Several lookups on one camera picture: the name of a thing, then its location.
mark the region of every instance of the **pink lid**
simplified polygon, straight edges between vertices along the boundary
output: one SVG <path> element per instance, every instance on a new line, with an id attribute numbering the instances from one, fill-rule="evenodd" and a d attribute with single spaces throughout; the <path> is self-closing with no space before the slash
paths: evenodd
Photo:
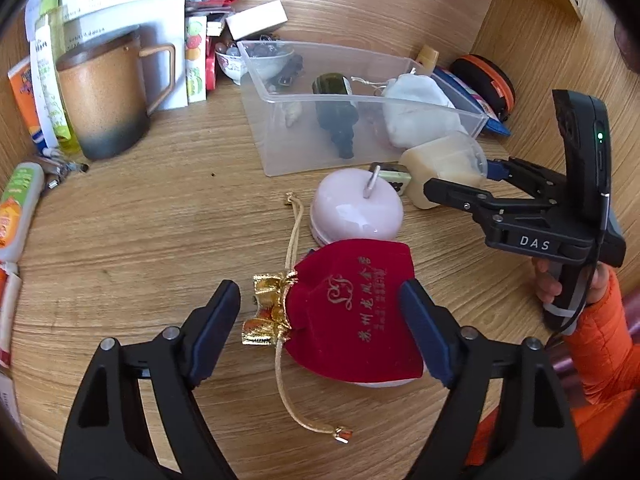
<path id="1" fill-rule="evenodd" d="M 402 201 L 391 184 L 381 178 L 372 181 L 372 176 L 370 171 L 347 168 L 320 183 L 310 212 L 311 232 L 320 246 L 347 238 L 396 238 L 404 215 Z"/>

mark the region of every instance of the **mug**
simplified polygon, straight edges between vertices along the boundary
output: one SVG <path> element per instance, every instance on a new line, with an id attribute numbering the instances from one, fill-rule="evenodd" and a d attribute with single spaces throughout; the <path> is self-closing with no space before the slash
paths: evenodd
<path id="1" fill-rule="evenodd" d="M 169 53 L 169 84 L 146 105 L 142 57 Z M 80 44 L 56 62 L 69 121 L 84 156 L 110 158 L 149 130 L 150 116 L 175 87 L 175 47 L 140 47 L 140 28 L 123 28 Z"/>

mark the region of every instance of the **green bottle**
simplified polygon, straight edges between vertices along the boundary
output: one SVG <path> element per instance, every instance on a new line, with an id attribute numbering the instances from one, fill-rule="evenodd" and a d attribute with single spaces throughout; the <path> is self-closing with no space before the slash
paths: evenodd
<path id="1" fill-rule="evenodd" d="M 58 1 L 42 0 L 40 4 L 40 17 L 36 22 L 35 34 L 36 60 L 47 113 L 60 150 L 65 155 L 75 155 L 80 152 L 80 145 L 69 123 L 56 72 L 56 61 L 66 50 L 62 7 Z"/>
<path id="2" fill-rule="evenodd" d="M 314 94 L 351 95 L 347 79 L 339 73 L 323 74 L 312 89 Z M 353 158 L 353 125 L 358 111 L 349 101 L 316 101 L 316 115 L 323 130 L 331 133 L 331 142 L 338 148 L 340 158 Z"/>

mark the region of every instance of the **beige cord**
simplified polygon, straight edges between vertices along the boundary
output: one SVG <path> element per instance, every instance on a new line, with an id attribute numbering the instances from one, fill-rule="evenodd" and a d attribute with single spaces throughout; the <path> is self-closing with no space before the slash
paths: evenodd
<path id="1" fill-rule="evenodd" d="M 300 238 L 300 226 L 302 225 L 302 218 L 304 216 L 305 207 L 303 206 L 300 199 L 293 193 L 287 193 L 287 203 L 290 203 L 292 205 L 293 215 L 296 218 L 296 221 L 293 224 L 293 229 L 291 231 L 289 247 L 287 248 L 287 257 L 284 264 L 286 271 L 291 272 L 296 263 L 296 257 L 298 256 L 298 239 Z M 282 400 L 284 407 L 289 412 L 291 418 L 306 430 L 315 431 L 316 433 L 330 434 L 338 442 L 346 444 L 349 441 L 349 437 L 353 433 L 352 431 L 341 427 L 335 427 L 330 424 L 313 422 L 312 420 L 309 420 L 305 416 L 298 413 L 293 407 L 293 403 L 291 402 L 291 399 L 289 399 L 289 395 L 287 394 L 287 389 L 282 378 L 282 349 L 284 348 L 284 343 L 286 340 L 286 333 L 278 335 L 275 359 L 276 382 L 278 383 L 278 392 L 280 393 L 280 399 Z"/>

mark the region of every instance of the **hand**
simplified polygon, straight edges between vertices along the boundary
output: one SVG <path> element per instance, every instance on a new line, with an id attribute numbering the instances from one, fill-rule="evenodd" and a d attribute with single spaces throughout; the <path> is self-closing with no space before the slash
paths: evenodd
<path id="1" fill-rule="evenodd" d="M 553 300 L 562 292 L 562 285 L 556 280 L 549 270 L 549 260 L 532 258 L 533 267 L 536 269 L 536 296 L 542 303 L 553 303 Z M 591 287 L 587 292 L 587 304 L 598 303 L 607 293 L 609 286 L 609 267 L 598 263 L 593 273 Z"/>

